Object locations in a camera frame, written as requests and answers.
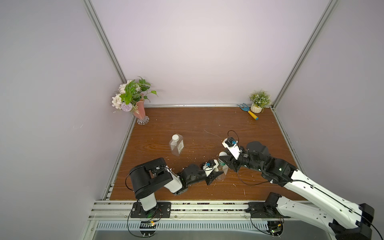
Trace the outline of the tall clear labelled bottle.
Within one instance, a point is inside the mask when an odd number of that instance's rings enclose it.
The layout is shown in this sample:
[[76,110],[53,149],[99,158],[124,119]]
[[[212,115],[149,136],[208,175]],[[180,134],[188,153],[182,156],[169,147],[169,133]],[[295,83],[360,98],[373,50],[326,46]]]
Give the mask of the tall clear labelled bottle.
[[223,172],[223,173],[221,175],[219,175],[216,178],[216,180],[217,181],[223,181],[227,176],[229,167],[221,160],[218,160],[218,162],[219,162],[218,170],[219,170],[219,172]]

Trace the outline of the square clear plastic bottle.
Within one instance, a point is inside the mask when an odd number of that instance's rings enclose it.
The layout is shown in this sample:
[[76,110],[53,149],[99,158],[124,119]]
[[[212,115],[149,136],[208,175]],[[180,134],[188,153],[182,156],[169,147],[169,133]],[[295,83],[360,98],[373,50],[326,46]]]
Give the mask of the square clear plastic bottle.
[[175,156],[180,156],[183,149],[184,149],[184,138],[180,136],[180,140],[177,141],[177,142],[174,142],[172,139],[169,143],[169,146],[170,146],[170,150],[172,152],[173,155]]

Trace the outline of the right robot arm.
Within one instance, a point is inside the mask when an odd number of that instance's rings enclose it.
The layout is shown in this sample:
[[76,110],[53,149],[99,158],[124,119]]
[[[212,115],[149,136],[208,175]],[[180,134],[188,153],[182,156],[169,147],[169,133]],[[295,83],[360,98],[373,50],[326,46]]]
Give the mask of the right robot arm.
[[219,159],[234,172],[245,167],[258,171],[271,184],[290,190],[309,202],[304,205],[276,193],[265,201],[267,214],[290,217],[327,231],[337,240],[370,240],[375,210],[368,204],[350,202],[306,176],[294,165],[272,157],[266,146],[254,141],[246,148],[227,138],[222,142],[227,149]]

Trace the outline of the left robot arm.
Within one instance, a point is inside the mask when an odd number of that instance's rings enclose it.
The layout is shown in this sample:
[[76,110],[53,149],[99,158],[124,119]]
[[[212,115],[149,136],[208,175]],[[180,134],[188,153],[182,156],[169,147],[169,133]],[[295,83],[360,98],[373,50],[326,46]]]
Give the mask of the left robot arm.
[[158,158],[135,166],[127,175],[130,178],[135,198],[145,213],[157,210],[155,192],[161,188],[168,189],[174,195],[183,194],[188,187],[200,182],[209,186],[214,180],[224,175],[218,160],[210,160],[202,165],[190,164],[179,173],[168,167],[164,158]]

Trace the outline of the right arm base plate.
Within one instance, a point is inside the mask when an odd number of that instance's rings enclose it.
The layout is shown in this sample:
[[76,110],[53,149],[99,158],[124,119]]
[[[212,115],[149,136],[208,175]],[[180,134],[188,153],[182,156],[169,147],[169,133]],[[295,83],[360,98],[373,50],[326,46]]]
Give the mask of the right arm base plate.
[[251,215],[251,218],[260,219],[279,219],[290,218],[288,216],[281,215],[275,207],[271,207],[264,202],[250,202],[246,213]]

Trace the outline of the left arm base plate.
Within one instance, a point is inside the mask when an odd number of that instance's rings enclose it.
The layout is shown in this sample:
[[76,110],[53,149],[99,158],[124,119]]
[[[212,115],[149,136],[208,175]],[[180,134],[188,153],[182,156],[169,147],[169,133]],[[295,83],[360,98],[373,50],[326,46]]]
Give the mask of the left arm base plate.
[[172,209],[171,202],[158,202],[157,205],[148,211],[145,211],[142,203],[137,202],[133,204],[130,218],[133,219],[152,219],[152,218],[170,218]]

